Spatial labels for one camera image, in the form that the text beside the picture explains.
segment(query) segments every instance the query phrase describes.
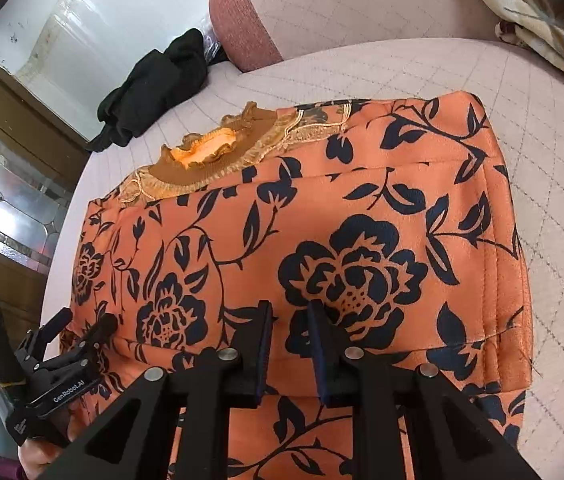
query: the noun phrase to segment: metal screw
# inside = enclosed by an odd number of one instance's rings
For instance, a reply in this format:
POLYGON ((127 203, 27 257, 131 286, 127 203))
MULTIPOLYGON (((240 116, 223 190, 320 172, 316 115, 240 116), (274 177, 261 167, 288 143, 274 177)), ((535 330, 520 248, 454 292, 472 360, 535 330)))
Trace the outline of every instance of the metal screw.
POLYGON ((344 355, 349 359, 356 361, 357 359, 364 357, 364 350, 362 350, 359 346, 350 346, 344 350, 344 355))
POLYGON ((163 375, 164 370, 162 368, 154 366, 153 368, 149 368, 144 372, 144 379, 151 382, 159 381, 163 375))
POLYGON ((217 352, 222 361, 233 361, 238 358, 239 352, 235 348, 223 348, 217 352))
POLYGON ((419 365, 419 373, 424 377, 435 377, 439 373, 440 369, 432 363, 424 363, 419 365))

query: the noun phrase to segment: black floral print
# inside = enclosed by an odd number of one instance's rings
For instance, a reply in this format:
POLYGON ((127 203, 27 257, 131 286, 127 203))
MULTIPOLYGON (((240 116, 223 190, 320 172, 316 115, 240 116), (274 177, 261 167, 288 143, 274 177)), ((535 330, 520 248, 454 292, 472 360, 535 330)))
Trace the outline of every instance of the black floral print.
POLYGON ((80 247, 77 264, 73 271, 73 298, 78 305, 84 304, 91 297, 93 280, 100 275, 104 256, 96 253, 93 243, 87 242, 80 247))
MULTIPOLYGON (((297 307, 325 302, 333 323, 344 326, 366 348, 386 348, 404 313, 415 303, 428 272, 408 249, 397 250, 399 232, 387 221, 349 217, 329 239, 330 247, 306 241, 279 267, 286 299, 297 307)), ((286 340, 289 352, 310 357, 306 310, 293 314, 286 340)))
POLYGON ((161 348, 193 345, 206 336, 205 312, 204 301, 183 294, 177 275, 169 272, 155 287, 155 299, 137 312, 137 340, 161 348))

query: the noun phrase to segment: mattress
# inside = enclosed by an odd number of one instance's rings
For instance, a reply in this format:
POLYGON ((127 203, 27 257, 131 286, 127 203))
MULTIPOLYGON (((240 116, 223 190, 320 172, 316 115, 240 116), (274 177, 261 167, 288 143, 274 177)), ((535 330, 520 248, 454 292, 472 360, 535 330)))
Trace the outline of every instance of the mattress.
MULTIPOLYGON (((72 266, 89 200, 102 197, 162 144, 207 132, 247 101, 262 108, 340 98, 477 94, 510 173, 533 299, 533 384, 519 449, 545 479, 564 479, 564 75, 519 48, 476 40, 390 40, 345 46, 241 74, 210 67, 206 85, 126 148, 93 153, 73 195, 46 286, 42 322, 71 298, 72 266)), ((50 349, 57 352, 57 345, 50 349)))

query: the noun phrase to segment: human hand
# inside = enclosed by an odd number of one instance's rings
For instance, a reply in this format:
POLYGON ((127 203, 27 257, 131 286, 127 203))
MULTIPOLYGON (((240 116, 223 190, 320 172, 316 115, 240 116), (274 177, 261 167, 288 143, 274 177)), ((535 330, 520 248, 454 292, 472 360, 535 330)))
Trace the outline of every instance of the human hand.
MULTIPOLYGON (((78 417, 72 416, 66 431, 68 439, 72 442, 83 429, 84 425, 78 420, 78 417)), ((43 438, 29 438, 18 448, 18 457, 28 480, 36 480, 46 469, 46 466, 60 456, 61 453, 61 447, 51 444, 43 438)))

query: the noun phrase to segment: folded shirt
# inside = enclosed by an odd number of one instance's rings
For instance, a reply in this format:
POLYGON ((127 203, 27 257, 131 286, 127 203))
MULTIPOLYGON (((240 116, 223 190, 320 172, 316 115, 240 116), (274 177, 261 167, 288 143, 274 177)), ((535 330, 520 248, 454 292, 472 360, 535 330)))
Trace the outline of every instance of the folded shirt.
POLYGON ((320 407, 309 358, 306 306, 319 299, 356 345, 435 364, 516 443, 530 292, 506 165, 474 95, 248 104, 91 202, 82 231, 63 348, 104 312, 120 320, 104 380, 74 415, 86 423, 148 367, 177 373, 229 346, 268 300, 268 395, 231 414, 229 476, 349 474, 351 412, 320 407))

